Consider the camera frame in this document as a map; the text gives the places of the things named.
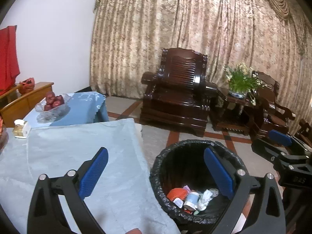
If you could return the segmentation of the person's fingertip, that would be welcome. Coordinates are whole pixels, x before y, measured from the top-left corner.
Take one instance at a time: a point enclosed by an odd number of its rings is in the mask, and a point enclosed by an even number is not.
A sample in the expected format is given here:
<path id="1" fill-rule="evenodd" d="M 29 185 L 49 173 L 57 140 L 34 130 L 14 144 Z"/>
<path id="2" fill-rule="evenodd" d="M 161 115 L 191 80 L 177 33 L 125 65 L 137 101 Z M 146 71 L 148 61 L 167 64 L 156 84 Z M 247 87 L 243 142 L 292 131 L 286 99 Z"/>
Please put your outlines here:
<path id="1" fill-rule="evenodd" d="M 126 232 L 125 234 L 142 234 L 142 232 L 140 231 L 140 229 L 135 228 L 135 229 L 132 229 L 132 230 Z"/>

